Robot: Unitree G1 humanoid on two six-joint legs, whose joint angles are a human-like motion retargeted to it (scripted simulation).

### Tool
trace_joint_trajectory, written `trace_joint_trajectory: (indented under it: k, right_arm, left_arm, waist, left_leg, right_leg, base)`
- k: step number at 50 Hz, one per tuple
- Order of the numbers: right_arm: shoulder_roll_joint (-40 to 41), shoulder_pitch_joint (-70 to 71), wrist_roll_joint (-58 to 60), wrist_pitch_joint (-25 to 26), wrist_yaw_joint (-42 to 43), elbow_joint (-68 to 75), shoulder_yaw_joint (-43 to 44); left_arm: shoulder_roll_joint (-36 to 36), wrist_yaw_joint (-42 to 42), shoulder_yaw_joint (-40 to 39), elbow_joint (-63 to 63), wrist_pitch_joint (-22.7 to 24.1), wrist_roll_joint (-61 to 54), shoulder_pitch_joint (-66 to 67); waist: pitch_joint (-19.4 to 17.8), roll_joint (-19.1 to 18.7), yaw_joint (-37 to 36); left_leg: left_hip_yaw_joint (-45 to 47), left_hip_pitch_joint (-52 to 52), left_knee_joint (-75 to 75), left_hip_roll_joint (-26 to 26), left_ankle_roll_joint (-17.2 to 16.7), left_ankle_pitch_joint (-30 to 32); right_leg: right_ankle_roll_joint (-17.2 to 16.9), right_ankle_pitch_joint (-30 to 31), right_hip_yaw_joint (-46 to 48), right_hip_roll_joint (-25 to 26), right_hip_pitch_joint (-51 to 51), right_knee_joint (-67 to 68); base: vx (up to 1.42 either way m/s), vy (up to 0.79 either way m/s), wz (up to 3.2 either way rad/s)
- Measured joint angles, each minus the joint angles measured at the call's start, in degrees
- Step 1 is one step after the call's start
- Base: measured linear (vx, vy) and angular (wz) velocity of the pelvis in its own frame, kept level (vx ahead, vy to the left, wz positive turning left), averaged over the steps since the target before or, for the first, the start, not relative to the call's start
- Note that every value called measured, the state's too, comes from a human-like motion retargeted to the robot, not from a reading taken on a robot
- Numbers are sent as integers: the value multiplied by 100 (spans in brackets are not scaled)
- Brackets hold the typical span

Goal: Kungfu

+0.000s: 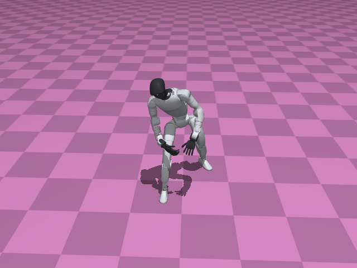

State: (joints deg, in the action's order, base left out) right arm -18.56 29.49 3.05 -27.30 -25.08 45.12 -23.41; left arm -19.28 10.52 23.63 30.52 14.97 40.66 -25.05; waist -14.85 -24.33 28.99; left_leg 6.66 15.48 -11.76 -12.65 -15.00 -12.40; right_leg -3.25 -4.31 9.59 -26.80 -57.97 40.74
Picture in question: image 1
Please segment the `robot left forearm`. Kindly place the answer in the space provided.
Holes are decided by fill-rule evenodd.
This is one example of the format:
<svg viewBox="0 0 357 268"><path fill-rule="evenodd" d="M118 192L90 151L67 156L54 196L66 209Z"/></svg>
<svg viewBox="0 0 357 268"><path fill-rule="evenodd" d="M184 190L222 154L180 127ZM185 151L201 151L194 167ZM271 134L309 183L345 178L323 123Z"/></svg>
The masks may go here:
<svg viewBox="0 0 357 268"><path fill-rule="evenodd" d="M195 123L194 123L194 131L193 131L193 134L191 136L191 138L193 138L194 140L197 139L197 136L198 134L201 132L201 125L202 125L202 122L204 120L204 111L202 109L199 109L198 112L197 112L197 117L195 118Z"/></svg>

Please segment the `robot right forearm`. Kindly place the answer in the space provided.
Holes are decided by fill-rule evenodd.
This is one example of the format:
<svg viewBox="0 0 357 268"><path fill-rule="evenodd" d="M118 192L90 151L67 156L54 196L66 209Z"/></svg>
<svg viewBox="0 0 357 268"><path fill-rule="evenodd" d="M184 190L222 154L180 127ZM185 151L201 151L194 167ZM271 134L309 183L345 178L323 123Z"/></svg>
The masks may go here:
<svg viewBox="0 0 357 268"><path fill-rule="evenodd" d="M163 139L163 136L162 136L162 133L161 133L161 128L160 128L160 126L155 126L154 127L152 119L151 119L151 125L152 125L153 132L155 134L155 138L157 140L157 144L159 146L161 146L162 144L159 142L159 139Z"/></svg>

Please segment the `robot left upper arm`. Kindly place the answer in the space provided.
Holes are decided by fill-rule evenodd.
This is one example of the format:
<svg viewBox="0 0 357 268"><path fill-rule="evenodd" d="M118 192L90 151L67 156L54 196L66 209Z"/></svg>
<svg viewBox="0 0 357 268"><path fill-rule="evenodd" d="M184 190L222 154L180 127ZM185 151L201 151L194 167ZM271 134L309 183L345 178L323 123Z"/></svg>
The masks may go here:
<svg viewBox="0 0 357 268"><path fill-rule="evenodd" d="M191 108L193 108L193 114L197 117L197 112L199 109L202 109L195 98L192 96L191 92L188 89L180 89L177 92L178 97L186 102Z"/></svg>

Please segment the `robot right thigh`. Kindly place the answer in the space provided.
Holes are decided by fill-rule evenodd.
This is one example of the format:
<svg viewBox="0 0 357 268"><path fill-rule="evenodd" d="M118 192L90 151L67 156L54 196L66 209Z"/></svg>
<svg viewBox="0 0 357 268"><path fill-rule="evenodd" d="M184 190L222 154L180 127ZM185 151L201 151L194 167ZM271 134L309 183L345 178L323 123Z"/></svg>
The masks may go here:
<svg viewBox="0 0 357 268"><path fill-rule="evenodd" d="M176 132L176 126L174 121L171 120L168 123L166 123L164 127L163 139L164 141L166 141L166 144L168 144L169 146L173 146L173 142L175 139L175 132ZM167 152L164 148L163 148L162 164L164 165L164 167L171 169L171 165L172 165L171 154Z"/></svg>

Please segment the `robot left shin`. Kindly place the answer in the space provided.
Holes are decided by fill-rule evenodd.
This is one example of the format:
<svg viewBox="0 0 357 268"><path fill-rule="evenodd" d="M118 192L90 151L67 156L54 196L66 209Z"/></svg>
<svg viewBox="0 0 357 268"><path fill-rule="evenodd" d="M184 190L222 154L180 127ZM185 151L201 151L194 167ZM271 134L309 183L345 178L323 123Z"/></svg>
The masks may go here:
<svg viewBox="0 0 357 268"><path fill-rule="evenodd" d="M196 148L197 149L197 148ZM198 153L200 154L200 158L206 160L206 146L202 147L201 149L197 149Z"/></svg>

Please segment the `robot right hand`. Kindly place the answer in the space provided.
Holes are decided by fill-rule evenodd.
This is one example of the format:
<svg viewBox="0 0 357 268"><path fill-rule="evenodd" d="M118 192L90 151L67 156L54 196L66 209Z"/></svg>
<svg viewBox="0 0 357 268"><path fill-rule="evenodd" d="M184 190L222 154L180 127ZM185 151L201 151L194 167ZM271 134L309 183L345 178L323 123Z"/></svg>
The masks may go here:
<svg viewBox="0 0 357 268"><path fill-rule="evenodd" d="M162 144L161 147L164 148L171 155L176 156L179 154L180 149L178 149L178 150L172 149L172 147L175 147L175 146L169 146L168 144L166 144L166 141L164 141L163 139L159 139L159 142Z"/></svg>

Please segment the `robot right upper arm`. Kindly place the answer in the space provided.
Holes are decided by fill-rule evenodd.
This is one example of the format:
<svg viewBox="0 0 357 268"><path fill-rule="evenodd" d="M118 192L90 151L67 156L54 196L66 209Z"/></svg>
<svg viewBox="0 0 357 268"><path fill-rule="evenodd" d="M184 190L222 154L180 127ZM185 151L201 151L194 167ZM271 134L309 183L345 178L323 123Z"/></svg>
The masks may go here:
<svg viewBox="0 0 357 268"><path fill-rule="evenodd" d="M160 118L157 117L157 107L155 104L155 96L151 96L148 99L148 110L149 110L149 115L151 116L151 119L153 121L153 125L159 125L160 124Z"/></svg>

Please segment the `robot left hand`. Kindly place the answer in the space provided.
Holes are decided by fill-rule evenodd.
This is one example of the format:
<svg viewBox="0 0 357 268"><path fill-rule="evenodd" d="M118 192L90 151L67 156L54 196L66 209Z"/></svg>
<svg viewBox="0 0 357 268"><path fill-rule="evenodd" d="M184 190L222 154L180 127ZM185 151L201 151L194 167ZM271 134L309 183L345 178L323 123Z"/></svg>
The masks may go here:
<svg viewBox="0 0 357 268"><path fill-rule="evenodd" d="M193 134L193 133L192 133L192 134ZM191 134L191 136L192 136L192 134ZM188 140L185 144L182 145L182 148L186 145L186 147L185 147L185 149L184 149L184 151L183 151L183 153L185 153L185 151L186 151L186 149L187 149L186 155L187 155L189 149L190 149L190 150L189 150L189 155L190 155L190 152L191 152L191 149L192 149L192 152L191 152L191 156L192 156L192 155L193 155L193 151L194 151L194 149L195 149L195 142L197 141L199 135L197 136L197 139L196 139L196 140L194 140L193 138L191 138L191 136L190 136L190 140Z"/></svg>

